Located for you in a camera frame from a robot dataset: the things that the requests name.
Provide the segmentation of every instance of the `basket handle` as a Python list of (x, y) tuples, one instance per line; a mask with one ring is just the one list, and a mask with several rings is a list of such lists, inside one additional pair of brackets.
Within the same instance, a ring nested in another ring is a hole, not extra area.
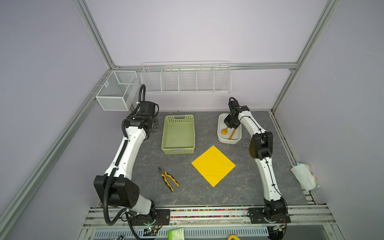
[(185, 118), (185, 115), (173, 115), (175, 119), (182, 119)]

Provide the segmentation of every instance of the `dark gray surface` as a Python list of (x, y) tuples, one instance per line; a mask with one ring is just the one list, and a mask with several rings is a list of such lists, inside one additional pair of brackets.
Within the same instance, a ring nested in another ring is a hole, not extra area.
[[(250, 135), (242, 128), (242, 139), (236, 145), (217, 140), (217, 121), (222, 112), (160, 112), (160, 131), (144, 141), (133, 167), (132, 181), (140, 194), (156, 205), (264, 205), (262, 180), (254, 159), (249, 155)], [(195, 152), (165, 155), (161, 150), (164, 117), (173, 114), (193, 114), (195, 119)], [(290, 171), (291, 164), (267, 111), (252, 112), (254, 118), (274, 135), (272, 164), (281, 194), (287, 204), (307, 204), (302, 189)], [(216, 146), (236, 167), (214, 188), (191, 164), (208, 148)], [(157, 167), (168, 171), (180, 184), (174, 192), (164, 183)]]

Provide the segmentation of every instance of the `white mesh basket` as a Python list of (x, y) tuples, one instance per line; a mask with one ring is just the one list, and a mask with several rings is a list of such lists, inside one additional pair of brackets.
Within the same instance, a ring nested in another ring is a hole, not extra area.
[(146, 67), (141, 75), (146, 93), (229, 93), (230, 65)]
[(139, 80), (135, 71), (112, 71), (96, 95), (106, 111), (129, 111)]

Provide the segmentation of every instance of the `yellow and black pliers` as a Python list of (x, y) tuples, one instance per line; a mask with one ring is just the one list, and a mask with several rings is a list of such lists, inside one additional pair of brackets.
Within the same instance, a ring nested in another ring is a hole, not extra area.
[(167, 186), (169, 187), (169, 189), (173, 192), (173, 188), (171, 187), (171, 185), (169, 185), (168, 181), (167, 181), (167, 178), (166, 177), (169, 177), (170, 179), (173, 180), (173, 182), (179, 187), (180, 184), (178, 182), (176, 182), (176, 180), (167, 173), (167, 171), (165, 171), (164, 169), (162, 169), (161, 167), (158, 167), (159, 168), (159, 172), (161, 174), (161, 176), (163, 177), (164, 179), (164, 182), (167, 184)]

